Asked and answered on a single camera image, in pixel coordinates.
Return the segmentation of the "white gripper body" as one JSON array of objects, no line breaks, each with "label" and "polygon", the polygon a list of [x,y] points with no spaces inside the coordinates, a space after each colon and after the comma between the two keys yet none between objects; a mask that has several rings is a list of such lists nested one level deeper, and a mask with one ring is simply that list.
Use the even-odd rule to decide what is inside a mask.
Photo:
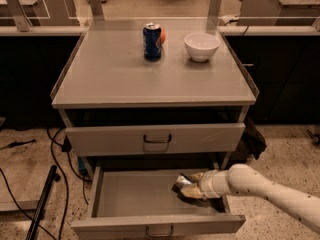
[{"label": "white gripper body", "polygon": [[203,194],[204,198],[216,199],[220,198],[220,195],[214,188],[214,176],[217,174],[217,170],[210,170],[205,172],[198,182],[198,187]]}]

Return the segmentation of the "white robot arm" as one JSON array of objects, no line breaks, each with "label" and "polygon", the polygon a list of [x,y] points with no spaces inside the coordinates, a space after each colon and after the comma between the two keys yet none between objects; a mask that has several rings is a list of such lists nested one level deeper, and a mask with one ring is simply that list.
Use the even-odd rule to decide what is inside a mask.
[{"label": "white robot arm", "polygon": [[320,233],[320,198],[275,183],[246,164],[228,170],[180,174],[175,185],[186,198],[207,200],[225,195],[267,200],[316,233]]}]

